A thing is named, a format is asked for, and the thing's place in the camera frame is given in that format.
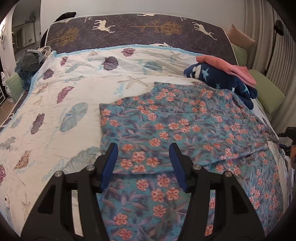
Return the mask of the teal floral garment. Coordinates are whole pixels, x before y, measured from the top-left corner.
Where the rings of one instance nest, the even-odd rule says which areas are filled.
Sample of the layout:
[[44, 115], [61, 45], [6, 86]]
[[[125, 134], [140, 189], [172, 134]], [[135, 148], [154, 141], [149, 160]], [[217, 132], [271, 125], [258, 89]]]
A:
[[231, 172], [265, 233], [282, 217], [283, 190], [271, 150], [278, 138], [231, 91], [156, 82], [148, 93], [99, 108], [100, 149], [116, 143], [119, 150], [98, 201], [111, 240], [178, 238], [190, 195], [174, 175], [171, 143], [210, 172]]

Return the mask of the navy star garment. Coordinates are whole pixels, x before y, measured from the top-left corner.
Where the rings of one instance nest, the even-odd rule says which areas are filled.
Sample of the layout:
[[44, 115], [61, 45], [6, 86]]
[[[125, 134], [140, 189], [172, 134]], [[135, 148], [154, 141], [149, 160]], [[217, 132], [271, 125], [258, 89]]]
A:
[[203, 81], [208, 86], [215, 89], [228, 89], [234, 92], [252, 110], [253, 99], [257, 97], [257, 90], [244, 84], [238, 77], [227, 74], [207, 63], [196, 63], [184, 70], [187, 78], [194, 78]]

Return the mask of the pile of dark clothes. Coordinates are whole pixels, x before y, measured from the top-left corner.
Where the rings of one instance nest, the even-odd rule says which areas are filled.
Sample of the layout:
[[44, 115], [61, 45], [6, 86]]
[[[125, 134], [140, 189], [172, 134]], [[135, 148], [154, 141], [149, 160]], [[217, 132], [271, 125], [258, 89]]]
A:
[[15, 67], [15, 73], [23, 81], [23, 88], [29, 90], [31, 80], [46, 60], [46, 56], [38, 50], [27, 50]]

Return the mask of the green pillow right side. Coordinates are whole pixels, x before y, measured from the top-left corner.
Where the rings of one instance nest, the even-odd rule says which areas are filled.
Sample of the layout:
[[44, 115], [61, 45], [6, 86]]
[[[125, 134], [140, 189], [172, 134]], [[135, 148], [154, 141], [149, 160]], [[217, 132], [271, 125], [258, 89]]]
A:
[[269, 115], [273, 115], [285, 101], [282, 91], [260, 72], [249, 69], [250, 75], [256, 81], [257, 99]]

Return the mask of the pink folded garment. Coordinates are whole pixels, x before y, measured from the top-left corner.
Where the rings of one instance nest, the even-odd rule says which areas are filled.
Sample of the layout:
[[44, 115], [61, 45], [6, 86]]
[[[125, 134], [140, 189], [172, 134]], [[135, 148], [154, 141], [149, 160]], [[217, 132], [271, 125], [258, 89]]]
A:
[[221, 58], [211, 55], [197, 56], [196, 61], [199, 63], [207, 63], [229, 75], [236, 76], [248, 86], [255, 87], [257, 85], [246, 66], [232, 65]]

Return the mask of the white seashell quilt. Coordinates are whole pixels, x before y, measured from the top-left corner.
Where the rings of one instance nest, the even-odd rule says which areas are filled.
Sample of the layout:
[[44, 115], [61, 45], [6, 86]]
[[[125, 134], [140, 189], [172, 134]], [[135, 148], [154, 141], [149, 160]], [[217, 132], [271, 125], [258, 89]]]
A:
[[[80, 171], [106, 152], [100, 149], [100, 104], [148, 93], [156, 82], [208, 86], [184, 75], [195, 58], [181, 49], [143, 45], [51, 53], [1, 132], [1, 214], [9, 226], [21, 233], [56, 171]], [[251, 111], [272, 129], [257, 104]], [[284, 214], [292, 188], [278, 144], [271, 150], [280, 174]]]

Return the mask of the black floor lamp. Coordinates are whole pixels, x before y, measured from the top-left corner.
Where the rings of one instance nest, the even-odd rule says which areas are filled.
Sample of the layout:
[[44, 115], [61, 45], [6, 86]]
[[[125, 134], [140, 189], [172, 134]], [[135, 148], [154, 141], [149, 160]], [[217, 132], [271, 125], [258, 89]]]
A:
[[270, 65], [271, 65], [271, 61], [272, 61], [272, 58], [273, 58], [273, 55], [274, 55], [274, 50], [275, 50], [275, 44], [276, 44], [276, 38], [277, 36], [283, 36], [284, 35], [284, 31], [283, 31], [283, 23], [281, 20], [276, 20], [275, 24], [274, 24], [274, 35], [273, 35], [273, 46], [272, 46], [272, 49], [271, 49], [271, 54], [270, 54], [270, 58], [269, 58], [269, 61], [268, 61], [268, 64], [263, 72], [263, 75], [266, 76], [267, 75], [267, 72], [270, 68]]

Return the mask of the tan pillow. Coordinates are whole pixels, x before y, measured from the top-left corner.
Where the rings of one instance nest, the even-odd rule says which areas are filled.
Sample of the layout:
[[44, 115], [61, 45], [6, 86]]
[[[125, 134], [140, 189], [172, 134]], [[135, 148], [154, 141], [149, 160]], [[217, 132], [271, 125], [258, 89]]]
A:
[[227, 36], [231, 43], [245, 49], [249, 50], [255, 44], [255, 40], [243, 33], [234, 25], [231, 25], [230, 30], [227, 32]]

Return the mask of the green pillow left side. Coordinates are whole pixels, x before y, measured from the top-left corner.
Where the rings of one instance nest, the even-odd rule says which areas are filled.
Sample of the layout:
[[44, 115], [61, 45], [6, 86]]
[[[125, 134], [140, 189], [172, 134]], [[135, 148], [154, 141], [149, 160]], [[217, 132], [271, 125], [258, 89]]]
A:
[[17, 103], [25, 91], [23, 88], [24, 81], [19, 77], [18, 73], [14, 73], [6, 79], [5, 84], [9, 89], [9, 95], [13, 99], [13, 102]]

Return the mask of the dark purple deer mattress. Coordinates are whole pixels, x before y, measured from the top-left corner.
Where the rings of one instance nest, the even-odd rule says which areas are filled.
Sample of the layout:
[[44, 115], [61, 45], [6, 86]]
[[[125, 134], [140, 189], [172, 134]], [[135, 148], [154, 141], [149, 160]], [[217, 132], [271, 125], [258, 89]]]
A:
[[123, 45], [156, 45], [213, 55], [237, 64], [225, 31], [182, 16], [117, 14], [77, 16], [53, 23], [45, 44], [58, 53]]

